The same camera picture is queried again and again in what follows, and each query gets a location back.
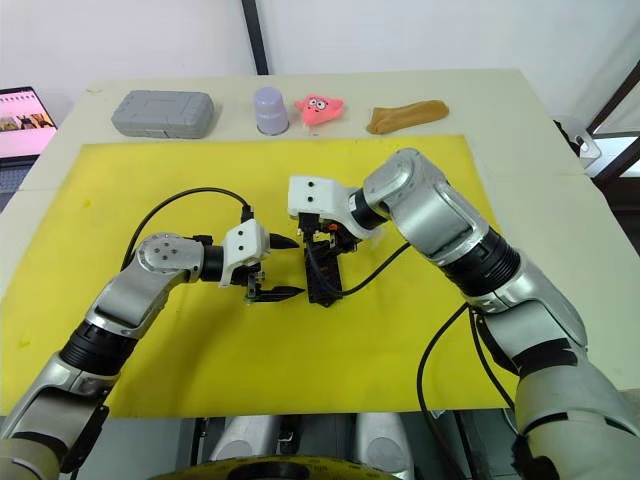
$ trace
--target gray plastic case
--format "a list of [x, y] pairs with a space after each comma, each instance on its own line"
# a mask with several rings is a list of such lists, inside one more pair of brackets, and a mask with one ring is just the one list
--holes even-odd
[[154, 138], [202, 138], [213, 120], [206, 93], [133, 90], [111, 121], [124, 135]]

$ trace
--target white wall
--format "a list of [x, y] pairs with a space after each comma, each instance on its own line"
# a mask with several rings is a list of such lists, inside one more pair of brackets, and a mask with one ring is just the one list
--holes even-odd
[[0, 88], [58, 123], [96, 80], [254, 72], [236, 0], [0, 0]]
[[515, 67], [550, 114], [585, 124], [640, 58], [638, 0], [261, 0], [259, 7], [274, 72]]
[[[584, 124], [640, 58], [638, 0], [258, 7], [273, 73], [515, 67]], [[240, 0], [0, 0], [0, 87], [33, 85], [58, 122], [94, 80], [253, 73]]]

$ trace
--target laptop screen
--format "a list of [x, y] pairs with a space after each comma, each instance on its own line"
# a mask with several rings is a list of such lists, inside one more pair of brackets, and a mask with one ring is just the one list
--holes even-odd
[[31, 87], [0, 90], [0, 162], [37, 158], [55, 133], [53, 120]]

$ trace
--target brown plush toy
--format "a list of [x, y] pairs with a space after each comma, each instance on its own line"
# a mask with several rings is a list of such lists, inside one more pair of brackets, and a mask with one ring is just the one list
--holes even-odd
[[440, 120], [447, 115], [449, 108], [440, 100], [417, 102], [396, 108], [375, 107], [367, 131], [375, 134], [395, 132], [401, 128]]

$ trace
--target black pole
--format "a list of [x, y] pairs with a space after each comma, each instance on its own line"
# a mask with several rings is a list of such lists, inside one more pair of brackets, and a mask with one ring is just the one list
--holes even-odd
[[247, 24], [251, 50], [253, 51], [253, 63], [256, 65], [258, 75], [269, 75], [267, 57], [264, 54], [264, 44], [262, 43], [262, 32], [260, 31], [260, 19], [256, 0], [242, 0], [242, 10], [244, 11], [244, 21]]

